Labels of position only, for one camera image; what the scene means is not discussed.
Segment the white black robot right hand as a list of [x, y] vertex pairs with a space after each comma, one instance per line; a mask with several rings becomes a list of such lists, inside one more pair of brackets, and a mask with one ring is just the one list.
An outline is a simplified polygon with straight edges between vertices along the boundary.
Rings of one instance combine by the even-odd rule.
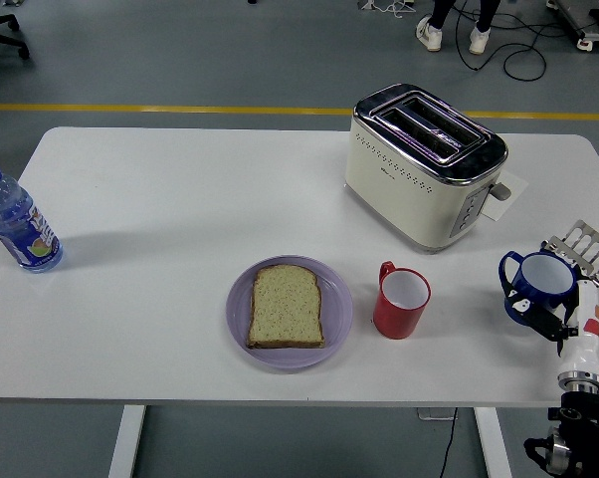
[[599, 301], [596, 271], [553, 238], [525, 256], [499, 261], [507, 315], [557, 345], [559, 386], [599, 394]]

